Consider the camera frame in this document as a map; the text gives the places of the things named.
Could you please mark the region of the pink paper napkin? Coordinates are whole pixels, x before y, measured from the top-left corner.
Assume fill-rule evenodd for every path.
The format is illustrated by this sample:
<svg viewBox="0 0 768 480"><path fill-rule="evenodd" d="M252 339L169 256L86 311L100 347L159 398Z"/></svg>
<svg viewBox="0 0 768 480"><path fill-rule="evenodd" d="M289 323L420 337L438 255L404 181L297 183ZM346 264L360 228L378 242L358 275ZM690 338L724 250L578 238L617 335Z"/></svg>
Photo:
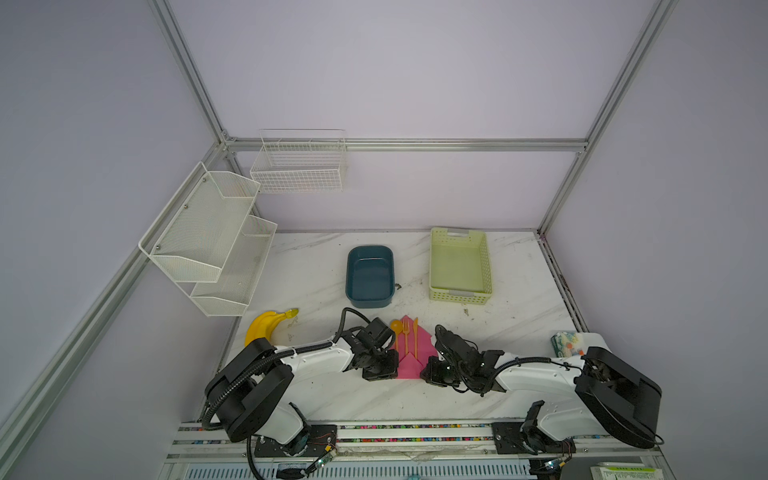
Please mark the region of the pink paper napkin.
<svg viewBox="0 0 768 480"><path fill-rule="evenodd" d="M437 357L432 335L425 330L418 318L403 316L392 320L390 329L395 334L390 349L397 352L397 379L418 380L431 357Z"/></svg>

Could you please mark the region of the orange plastic fork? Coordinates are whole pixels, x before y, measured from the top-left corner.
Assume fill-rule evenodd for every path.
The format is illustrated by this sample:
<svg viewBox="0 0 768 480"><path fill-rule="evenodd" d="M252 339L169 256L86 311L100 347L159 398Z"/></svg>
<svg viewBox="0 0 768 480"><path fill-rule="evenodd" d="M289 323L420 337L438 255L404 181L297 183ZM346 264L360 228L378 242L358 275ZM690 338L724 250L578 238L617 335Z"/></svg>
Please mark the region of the orange plastic fork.
<svg viewBox="0 0 768 480"><path fill-rule="evenodd" d="M411 330L411 325L412 325L412 321L409 319L402 321L402 333L403 333L403 344L404 344L405 355L410 354L409 334Z"/></svg>

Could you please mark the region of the orange plastic knife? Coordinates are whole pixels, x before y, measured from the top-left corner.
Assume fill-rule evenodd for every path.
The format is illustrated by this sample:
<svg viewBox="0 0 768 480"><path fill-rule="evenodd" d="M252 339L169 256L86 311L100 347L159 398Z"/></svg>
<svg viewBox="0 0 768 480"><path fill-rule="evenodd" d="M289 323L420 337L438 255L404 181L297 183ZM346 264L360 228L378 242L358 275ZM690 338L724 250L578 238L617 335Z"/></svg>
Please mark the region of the orange plastic knife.
<svg viewBox="0 0 768 480"><path fill-rule="evenodd" d="M415 318L412 322L412 330L413 330L413 356L416 360L418 360L419 356L419 324L418 324L418 317Z"/></svg>

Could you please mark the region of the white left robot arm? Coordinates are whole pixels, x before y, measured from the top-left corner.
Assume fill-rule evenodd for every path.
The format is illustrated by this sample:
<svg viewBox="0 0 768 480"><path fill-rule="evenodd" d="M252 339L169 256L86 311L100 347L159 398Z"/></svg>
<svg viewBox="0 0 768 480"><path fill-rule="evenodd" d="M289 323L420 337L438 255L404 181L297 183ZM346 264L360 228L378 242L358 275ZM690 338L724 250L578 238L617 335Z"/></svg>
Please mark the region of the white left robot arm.
<svg viewBox="0 0 768 480"><path fill-rule="evenodd" d="M366 381L393 379L399 365L394 340L394 331L379 318L351 328L341 319L332 338L301 346L278 347L255 339L206 385L201 426L224 431L232 442L254 435L281 446L301 442L309 426L298 407L284 400L289 387L356 370Z"/></svg>

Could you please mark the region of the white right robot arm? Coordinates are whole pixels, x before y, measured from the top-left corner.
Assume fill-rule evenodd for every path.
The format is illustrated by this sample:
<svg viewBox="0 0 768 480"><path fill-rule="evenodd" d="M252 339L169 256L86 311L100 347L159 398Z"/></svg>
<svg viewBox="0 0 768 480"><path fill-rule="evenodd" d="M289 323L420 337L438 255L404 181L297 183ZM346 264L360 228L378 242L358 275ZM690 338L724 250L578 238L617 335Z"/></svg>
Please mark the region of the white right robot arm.
<svg viewBox="0 0 768 480"><path fill-rule="evenodd" d="M571 357L517 356L481 351L439 325L434 347L420 374L428 384L481 397L534 394L517 434L518 448L527 453L568 446L577 436L607 434L639 449L662 442L660 386L603 346Z"/></svg>

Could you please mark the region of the dark teal plastic bin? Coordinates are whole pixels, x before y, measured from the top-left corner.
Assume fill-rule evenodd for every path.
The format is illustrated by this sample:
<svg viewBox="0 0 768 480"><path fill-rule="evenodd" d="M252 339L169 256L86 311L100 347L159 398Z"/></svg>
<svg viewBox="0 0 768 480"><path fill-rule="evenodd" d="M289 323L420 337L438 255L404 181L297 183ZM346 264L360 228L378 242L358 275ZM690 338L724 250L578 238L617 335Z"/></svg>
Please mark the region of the dark teal plastic bin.
<svg viewBox="0 0 768 480"><path fill-rule="evenodd" d="M384 245L361 245L347 256L345 294L357 309L388 306L395 293L392 250Z"/></svg>

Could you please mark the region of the light green perforated basket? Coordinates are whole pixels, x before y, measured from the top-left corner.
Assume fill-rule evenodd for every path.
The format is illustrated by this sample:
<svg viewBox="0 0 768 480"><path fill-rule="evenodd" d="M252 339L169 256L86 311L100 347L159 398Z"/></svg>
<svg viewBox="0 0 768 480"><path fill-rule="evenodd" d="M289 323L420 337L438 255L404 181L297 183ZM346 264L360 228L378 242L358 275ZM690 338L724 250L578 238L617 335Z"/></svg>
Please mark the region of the light green perforated basket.
<svg viewBox="0 0 768 480"><path fill-rule="evenodd" d="M492 293L493 280L486 233L480 230L433 227L430 231L430 299L485 305Z"/></svg>

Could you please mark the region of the colourful tissue pack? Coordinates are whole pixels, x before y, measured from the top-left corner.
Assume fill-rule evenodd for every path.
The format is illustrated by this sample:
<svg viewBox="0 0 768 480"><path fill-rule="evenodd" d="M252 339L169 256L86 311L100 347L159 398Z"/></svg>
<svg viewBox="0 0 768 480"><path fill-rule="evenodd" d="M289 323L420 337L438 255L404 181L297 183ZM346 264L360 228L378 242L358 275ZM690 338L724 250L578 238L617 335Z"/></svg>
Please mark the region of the colourful tissue pack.
<svg viewBox="0 0 768 480"><path fill-rule="evenodd" d="M604 338L597 333L561 331L550 338L556 357L568 358L585 355L591 347L609 350Z"/></svg>

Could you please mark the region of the yellow banana bunch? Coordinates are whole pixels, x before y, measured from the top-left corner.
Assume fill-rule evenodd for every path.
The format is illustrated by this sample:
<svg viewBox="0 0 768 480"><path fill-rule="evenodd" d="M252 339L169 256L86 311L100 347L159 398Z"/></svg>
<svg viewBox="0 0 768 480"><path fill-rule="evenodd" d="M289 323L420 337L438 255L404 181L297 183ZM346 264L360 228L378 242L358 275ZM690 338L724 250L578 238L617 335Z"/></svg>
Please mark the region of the yellow banana bunch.
<svg viewBox="0 0 768 480"><path fill-rule="evenodd" d="M267 311L256 317L249 325L244 339L244 346L257 339L266 339L271 341L271 335L276 327L284 320L294 318L298 315L299 309L294 308L284 312Z"/></svg>

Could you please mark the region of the white mesh lower shelf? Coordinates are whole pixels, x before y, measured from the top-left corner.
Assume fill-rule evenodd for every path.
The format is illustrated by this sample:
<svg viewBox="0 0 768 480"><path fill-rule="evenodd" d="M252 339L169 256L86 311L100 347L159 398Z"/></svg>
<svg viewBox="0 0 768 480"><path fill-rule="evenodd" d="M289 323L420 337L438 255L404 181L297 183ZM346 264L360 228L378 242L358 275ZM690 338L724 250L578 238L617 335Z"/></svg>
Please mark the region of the white mesh lower shelf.
<svg viewBox="0 0 768 480"><path fill-rule="evenodd" d="M251 303L278 225L248 215L216 283L198 283L193 303L208 317L242 316Z"/></svg>

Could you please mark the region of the white mesh shelf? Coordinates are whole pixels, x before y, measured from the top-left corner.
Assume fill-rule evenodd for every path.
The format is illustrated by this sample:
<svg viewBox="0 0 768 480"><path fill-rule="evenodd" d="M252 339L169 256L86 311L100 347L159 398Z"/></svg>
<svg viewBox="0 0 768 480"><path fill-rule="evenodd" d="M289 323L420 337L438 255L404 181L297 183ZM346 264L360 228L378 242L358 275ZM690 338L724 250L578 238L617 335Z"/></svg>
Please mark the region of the white mesh shelf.
<svg viewBox="0 0 768 480"><path fill-rule="evenodd" d="M259 189L250 178L203 169L168 224L138 248L176 283L215 283Z"/></svg>
<svg viewBox="0 0 768 480"><path fill-rule="evenodd" d="M251 303L278 225L248 215L216 283L198 283L193 303L208 317L242 316Z"/></svg>

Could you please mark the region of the white mesh upper shelf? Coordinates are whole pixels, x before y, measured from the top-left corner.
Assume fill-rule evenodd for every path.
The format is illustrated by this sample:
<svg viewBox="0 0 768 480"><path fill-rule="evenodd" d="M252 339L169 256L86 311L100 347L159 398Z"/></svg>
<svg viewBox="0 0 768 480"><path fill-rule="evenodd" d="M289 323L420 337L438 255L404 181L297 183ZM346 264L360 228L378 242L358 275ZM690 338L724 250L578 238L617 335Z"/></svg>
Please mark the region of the white mesh upper shelf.
<svg viewBox="0 0 768 480"><path fill-rule="evenodd" d="M203 169L168 224L138 248L176 283L215 283L259 189L250 178Z"/></svg>

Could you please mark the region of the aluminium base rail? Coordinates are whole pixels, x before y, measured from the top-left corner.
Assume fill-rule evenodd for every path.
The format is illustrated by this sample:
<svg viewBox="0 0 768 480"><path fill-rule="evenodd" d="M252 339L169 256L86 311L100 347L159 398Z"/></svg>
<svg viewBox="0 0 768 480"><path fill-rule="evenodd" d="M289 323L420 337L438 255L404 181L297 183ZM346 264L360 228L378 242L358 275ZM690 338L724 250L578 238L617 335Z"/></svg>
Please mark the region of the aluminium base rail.
<svg viewBox="0 0 768 480"><path fill-rule="evenodd" d="M314 479L589 479L603 463L674 473L660 449L641 450L610 436L577 436L547 453L518 450L516 419L329 421L316 424L305 450L287 456L266 438L250 445L196 423L182 425L162 479L274 479L323 463Z"/></svg>

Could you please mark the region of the aluminium frame post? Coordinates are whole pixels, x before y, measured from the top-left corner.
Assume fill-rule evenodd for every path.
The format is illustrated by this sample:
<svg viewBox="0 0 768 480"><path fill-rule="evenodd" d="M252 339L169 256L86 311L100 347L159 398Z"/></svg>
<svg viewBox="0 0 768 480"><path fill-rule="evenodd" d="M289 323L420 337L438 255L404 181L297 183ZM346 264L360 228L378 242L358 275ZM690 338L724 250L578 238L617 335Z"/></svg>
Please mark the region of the aluminium frame post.
<svg viewBox="0 0 768 480"><path fill-rule="evenodd" d="M637 38L623 62L606 98L587 132L586 146L578 151L567 173L560 184L552 202L547 208L537 234L546 237L563 209L569 195L582 175L583 171L595 153L597 146L604 136L622 101L626 97L635 78L639 74L644 61L647 59L654 43L663 31L666 23L674 12L678 2L659 0L653 6L644 21Z"/></svg>

